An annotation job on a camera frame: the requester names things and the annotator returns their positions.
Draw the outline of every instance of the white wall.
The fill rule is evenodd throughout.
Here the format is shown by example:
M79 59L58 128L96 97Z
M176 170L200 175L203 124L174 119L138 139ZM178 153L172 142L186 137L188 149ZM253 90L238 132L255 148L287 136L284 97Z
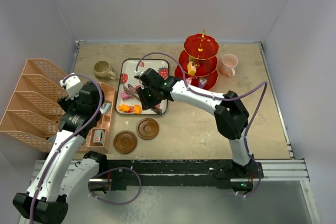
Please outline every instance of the white wall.
M296 158L305 158L324 223L335 223L336 1L289 0L266 59Z
M53 0L0 0L0 117L27 58L47 58L69 71L75 52L72 34ZM0 134L1 223L18 223L12 205L28 186L39 152Z
M266 38L287 0L56 0L76 39L184 41Z

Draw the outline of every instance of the table surface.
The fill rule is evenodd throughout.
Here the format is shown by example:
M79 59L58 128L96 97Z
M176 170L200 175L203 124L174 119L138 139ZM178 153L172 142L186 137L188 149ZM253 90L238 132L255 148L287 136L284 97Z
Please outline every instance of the table surface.
M137 187L109 191L106 200L124 202ZM70 204L62 224L311 224L298 181L262 182L247 200L214 187L144 186L139 197L125 206L111 206L88 197L87 185Z
M109 62L119 76L125 59L141 58L143 55L161 51L179 58L183 44L82 44L79 49L74 72L93 75L93 66L99 60ZM238 95L268 81L263 57L257 44L220 44L217 54L233 54L239 60L235 77L219 74L217 84L212 91L226 93L233 90ZM170 64L170 75L174 75L176 63L160 55L149 59L166 59ZM107 84L118 89L118 80ZM260 98L261 90L243 99L250 115ZM168 102L168 110L163 116L152 116L157 120L160 131L156 138L143 140L138 137L138 145L129 154L120 154L113 147L115 135L124 130L136 133L136 124L144 117L141 115L120 115L113 112L111 125L111 143L108 159L231 159L229 142L221 136L216 127L215 118L209 113L191 105ZM267 89L259 112L248 134L250 150L257 159L289 159L287 143L280 116L270 86Z

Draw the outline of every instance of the black metal frame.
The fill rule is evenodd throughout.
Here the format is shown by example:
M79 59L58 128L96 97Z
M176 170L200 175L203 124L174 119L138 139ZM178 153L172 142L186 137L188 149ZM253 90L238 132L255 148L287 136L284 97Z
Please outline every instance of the black metal frame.
M133 169L141 177L143 186L211 186L234 191L251 191L250 182L231 182L233 178L250 179L263 177L261 163L251 161L242 167L231 159L208 160L107 160L104 170L117 167ZM127 186L137 186L138 180L133 173L125 170L112 172L111 190L126 190Z

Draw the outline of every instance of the wooden coaster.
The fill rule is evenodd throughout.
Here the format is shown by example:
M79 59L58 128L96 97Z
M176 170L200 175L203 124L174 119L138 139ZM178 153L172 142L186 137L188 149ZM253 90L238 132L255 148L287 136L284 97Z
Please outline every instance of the wooden coaster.
M122 154L132 152L138 143L137 136L131 131L119 132L113 141L113 146Z
M153 139L159 133L159 124L152 118L144 118L136 126L136 133L145 140Z

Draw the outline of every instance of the cable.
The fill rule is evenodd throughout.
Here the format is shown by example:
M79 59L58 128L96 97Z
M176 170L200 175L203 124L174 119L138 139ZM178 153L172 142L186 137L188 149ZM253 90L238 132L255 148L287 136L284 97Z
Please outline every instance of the cable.
M68 76L64 77L63 82L65 82L68 78L70 78L71 76L80 76L80 77L84 77L87 78L88 80L90 80L98 89L98 93L99 93L99 103L97 106L96 111L93 113L92 117L79 129L77 129L75 132L73 132L67 139L65 139L60 145L59 147L56 149L57 152L54 152L54 154L51 156L48 164L46 165L46 168L44 169L41 178L39 179L38 183L37 183L37 189L35 190L35 193L33 195L33 198L31 200L31 205L30 205L30 212L29 212L29 224L34 224L34 206L35 206L35 202L39 193L39 188L41 188L42 183L44 182L45 177L47 176L47 173L51 167L51 165L53 164L56 156L60 153L61 149L63 148L63 146L65 144L67 144L74 136L78 135L78 133L80 133L83 129L85 129L91 122L92 120L97 116L100 107L102 106L103 103L103 95L101 92L101 89L99 87L99 85L90 77L85 76L83 74L75 74L75 73L71 73Z
M182 72L182 75L183 75L183 81L184 81L184 84L185 84L186 88L187 88L188 90L190 90L190 91L191 91L192 93L194 93L194 94L201 95L201 96L203 96L203 97L211 98L211 99L214 99L214 100L221 100L221 101L226 101L226 102L237 101L237 100L240 100L241 98L247 97L248 95L254 93L254 92L257 91L258 89L260 89L262 86L264 86L264 89L263 89L263 91L262 91L262 93L261 93L261 96L260 96L260 99L259 99L259 101L258 101L258 104L257 104L257 106L256 106L256 109L254 110L254 113L253 113L253 115L252 115L252 117L251 117L251 120L249 121L249 123L248 123L248 125L247 125L247 127L246 127L245 134L244 134L244 144L245 144L245 148L246 148L247 154L249 155L249 157L251 158L251 160L252 160L254 163L256 163L256 165L257 165L257 167L258 167L258 171L259 171L259 181L258 181L258 183L257 183L257 185L256 185L256 188L255 188L254 190L252 190L249 194L244 195L244 196L245 196L245 197L248 197L248 196L252 195L252 194L254 193L254 191L255 191L256 189L258 189L258 187L259 187L259 185L260 185L260 182L261 182L261 167L260 167L259 164L255 161L255 159L252 157L252 155L250 154L250 151L249 151L249 148L248 148L248 145L247 145L247 133L248 133L248 131L249 131L249 129L250 129L252 123L253 123L254 118L255 118L256 115L257 115L257 112L258 112L258 110L259 110L259 108L260 108L261 102L263 101L263 98L264 98L264 95L265 95L265 93L266 93L266 89L267 89L267 81L263 81L263 82L261 82L261 83L260 83L258 86L256 86L255 88L251 89L250 91L248 91L248 92L246 92L245 94L242 94L242 95L240 95L240 96L238 96L238 97L234 97L234 98L215 97L215 96L211 96L211 95L208 95L208 94L203 94L203 93L200 93L200 92L197 92L197 91L191 89L191 88L189 87L189 84L188 84L187 81L186 81L185 72L184 72L184 69L183 69L183 67L181 66L181 64L180 64L174 57L172 57L172 56L169 55L169 54L165 54L164 52L150 52L150 53L144 55L144 56L138 61L138 63L136 64L136 67L135 67L135 71L136 71L136 72L138 71L138 67L139 67L140 62L141 62L144 58L146 58L147 56L149 56L149 55L164 55L164 56L167 56L167 57L171 58L172 60L174 60L174 61L177 63L177 65L179 66L179 68L181 69L181 72Z
M137 194L134 196L134 198L132 198L131 200L128 200L128 201L126 201L126 202L113 202L113 201L109 201L109 200L107 200L107 199L102 199L102 198L98 197L96 194L94 194L94 193L91 191L90 187L88 186L89 193L90 193L89 195L91 195L92 197L94 197L94 198L97 199L97 200L100 200L100 201L102 201L102 202L104 202L104 203L107 203L107 204L110 204L110 205L114 205L114 206L123 206L123 205L127 205L127 204L129 204L129 203L135 201L135 199L139 196L139 194L140 194L140 192L141 192L141 186L142 186L142 185L141 185L141 179L140 179L139 174L137 174L137 173L136 173L135 171L133 171L132 169L130 169L130 168L128 168L128 167L118 167L118 168L113 168L113 169L107 170L107 171L105 171L105 172L103 172L103 173L100 173L100 174L96 175L95 178L96 178L96 177L100 177L100 176L102 176L102 175L104 175L104 174L106 174L106 173L114 172L115 170L120 170L120 169L125 169L125 170L129 170L129 171L131 171L132 173L134 173L134 174L136 175L136 177L137 177L137 179L138 179L138 181L139 181L139 189L138 189Z
M107 174L107 184L110 185L111 173Z

